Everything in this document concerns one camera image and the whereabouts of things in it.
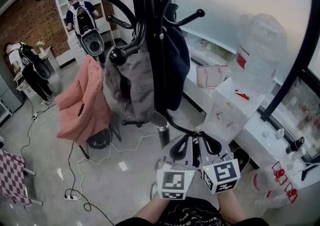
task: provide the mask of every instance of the white backpack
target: white backpack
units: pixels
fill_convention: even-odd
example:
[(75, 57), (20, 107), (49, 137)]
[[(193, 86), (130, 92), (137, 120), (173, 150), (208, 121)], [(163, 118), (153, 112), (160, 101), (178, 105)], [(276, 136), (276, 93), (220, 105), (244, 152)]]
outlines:
[(85, 7), (84, 1), (79, 1), (79, 7), (71, 6), (73, 13), (73, 27), (80, 46), (87, 54), (99, 56), (105, 49), (102, 37), (99, 34), (94, 18)]
[(96, 23), (88, 9), (85, 7), (84, 1), (79, 1), (79, 4), (80, 6), (78, 8), (75, 9), (75, 7), (71, 6), (69, 10), (73, 13), (74, 30), (77, 35), (82, 36), (85, 32), (88, 32), (88, 30), (95, 29)]

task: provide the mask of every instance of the red bottle cap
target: red bottle cap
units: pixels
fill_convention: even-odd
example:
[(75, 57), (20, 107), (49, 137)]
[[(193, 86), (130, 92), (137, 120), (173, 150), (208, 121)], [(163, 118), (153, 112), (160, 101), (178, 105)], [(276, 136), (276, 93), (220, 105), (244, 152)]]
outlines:
[(276, 173), (275, 173), (275, 176), (277, 178), (281, 177), (281, 176), (284, 176), (285, 175), (285, 170), (284, 169), (280, 169), (278, 170)]
[(290, 197), (291, 196), (295, 196), (295, 195), (297, 195), (297, 189), (292, 189), (292, 190), (289, 191), (289, 196)]

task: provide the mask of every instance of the gray jacket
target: gray jacket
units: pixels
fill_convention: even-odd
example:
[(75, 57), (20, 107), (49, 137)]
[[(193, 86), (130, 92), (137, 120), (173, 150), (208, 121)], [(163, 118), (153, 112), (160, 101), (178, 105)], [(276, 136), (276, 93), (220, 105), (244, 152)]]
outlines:
[(104, 81), (124, 115), (138, 121), (148, 120), (155, 109), (154, 78), (149, 52), (133, 54), (125, 64), (110, 62), (110, 51), (105, 60)]

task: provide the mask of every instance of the floor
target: floor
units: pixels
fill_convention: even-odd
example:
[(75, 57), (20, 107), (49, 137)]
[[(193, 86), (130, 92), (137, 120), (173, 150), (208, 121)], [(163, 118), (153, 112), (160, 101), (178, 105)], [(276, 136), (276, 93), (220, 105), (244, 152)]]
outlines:
[[(52, 90), (59, 94), (73, 81), (79, 66), (76, 62), (62, 70), (62, 78), (51, 85)], [(141, 129), (135, 126), (122, 126), (121, 114), (117, 103), (111, 98), (107, 88), (104, 88), (106, 99), (115, 112), (112, 125), (119, 130), (122, 142), (113, 137), (112, 143), (118, 150), (134, 150), (140, 139), (140, 146), (136, 151), (117, 152), (110, 146), (101, 150), (86, 148), (90, 159), (100, 162), (98, 165), (89, 161), (82, 161), (79, 166), (84, 175), (82, 191), (85, 197), (98, 206), (114, 223), (132, 217), (150, 199), (150, 187), (156, 180), (154, 166), (161, 150), (157, 139), (155, 126), (148, 123)], [(46, 107), (40, 106), (40, 98), (32, 100), (33, 111), (42, 111)], [(110, 223), (103, 215), (92, 208), (91, 212), (84, 210), (85, 200), (67, 201), (65, 190), (71, 188), (74, 178), (68, 166), (68, 156), (72, 143), (68, 140), (56, 138), (59, 130), (58, 108), (53, 106), (47, 112), (39, 115), (29, 131), (30, 145), (23, 150), (27, 167), (36, 172), (35, 177), (27, 178), (29, 195), (43, 202), (43, 206), (23, 208), (15, 204), (0, 205), (0, 221), (7, 226), (107, 226)], [(183, 100), (180, 109), (172, 113), (176, 123), (194, 128), (204, 120), (192, 105)], [(22, 146), (29, 140), (27, 131), (31, 124), (32, 107), (28, 100), (1, 125), (1, 135), (5, 138), (4, 147), (11, 153), (20, 155)], [(171, 128), (170, 136), (181, 134)], [(75, 189), (80, 191), (82, 175), (77, 162), (84, 157), (78, 146), (70, 157), (71, 168), (76, 176)], [(119, 163), (124, 162), (127, 170), (123, 171)], [(195, 178), (188, 192), (189, 196), (209, 200), (218, 206), (216, 197), (211, 195), (200, 177)], [(252, 212), (252, 204), (245, 196), (238, 196), (243, 207)]]

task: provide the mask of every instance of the black shirt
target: black shirt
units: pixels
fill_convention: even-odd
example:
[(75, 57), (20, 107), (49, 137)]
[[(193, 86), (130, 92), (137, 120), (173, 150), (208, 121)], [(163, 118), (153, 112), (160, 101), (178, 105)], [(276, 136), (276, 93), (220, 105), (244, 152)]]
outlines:
[[(150, 222), (142, 218), (130, 218), (117, 226), (152, 226)], [(201, 199), (187, 197), (183, 201), (171, 201), (157, 226), (226, 226), (218, 210), (210, 202)], [(235, 224), (235, 226), (268, 226), (261, 218), (251, 218)]]

